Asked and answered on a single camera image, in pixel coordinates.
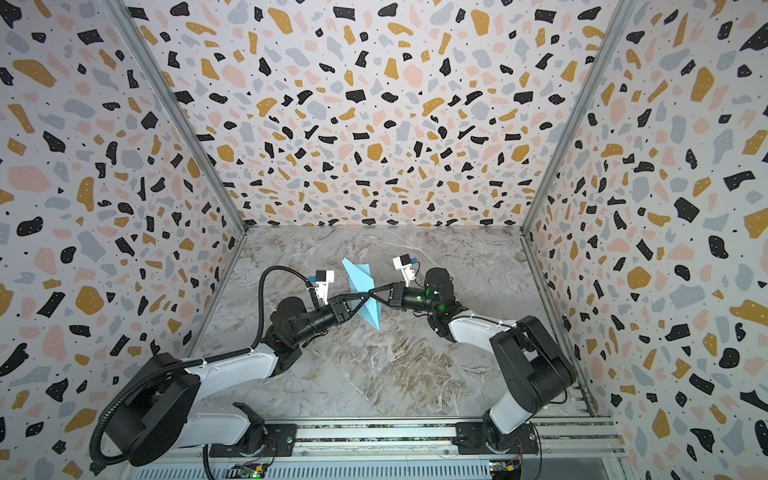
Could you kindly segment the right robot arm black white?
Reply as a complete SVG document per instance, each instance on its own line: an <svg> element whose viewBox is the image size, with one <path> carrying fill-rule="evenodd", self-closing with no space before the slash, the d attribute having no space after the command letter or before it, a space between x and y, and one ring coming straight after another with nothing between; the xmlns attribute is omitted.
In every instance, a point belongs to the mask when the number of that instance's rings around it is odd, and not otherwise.
<svg viewBox="0 0 768 480"><path fill-rule="evenodd" d="M572 365L537 317L509 323L470 310L456 299L444 268L430 269L422 286L394 282L372 288L366 297L423 314L439 337L494 355L506 392L483 414L484 442L493 450L507 450L517 430L543 407L565 400L575 382Z"/></svg>

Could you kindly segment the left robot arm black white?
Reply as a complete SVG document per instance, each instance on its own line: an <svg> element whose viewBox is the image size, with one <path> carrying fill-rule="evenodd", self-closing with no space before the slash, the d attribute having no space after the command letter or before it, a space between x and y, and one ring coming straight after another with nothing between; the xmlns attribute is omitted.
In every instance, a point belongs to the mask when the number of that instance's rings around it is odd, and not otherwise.
<svg viewBox="0 0 768 480"><path fill-rule="evenodd" d="M179 448L201 447L205 466L215 445L241 456L268 452L275 444L253 408L236 402L208 409L205 399L287 371L303 347L369 303L398 308L401 297L371 289L335 295L313 310L302 299L288 297L272 313L265 337L249 347L192 360L155 355L100 414L89 442L92 471L123 462L144 466Z"/></svg>

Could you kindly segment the light blue paper sheet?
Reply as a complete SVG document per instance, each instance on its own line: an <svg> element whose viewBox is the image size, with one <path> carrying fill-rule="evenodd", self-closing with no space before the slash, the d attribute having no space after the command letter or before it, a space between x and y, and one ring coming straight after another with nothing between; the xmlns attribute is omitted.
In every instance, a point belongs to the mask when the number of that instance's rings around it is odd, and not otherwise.
<svg viewBox="0 0 768 480"><path fill-rule="evenodd" d="M347 272L350 289L356 293L367 293L375 287L375 282L369 264L355 264L347 258L342 260ZM360 308L358 314L376 330L380 329L381 305L369 298Z"/></svg>

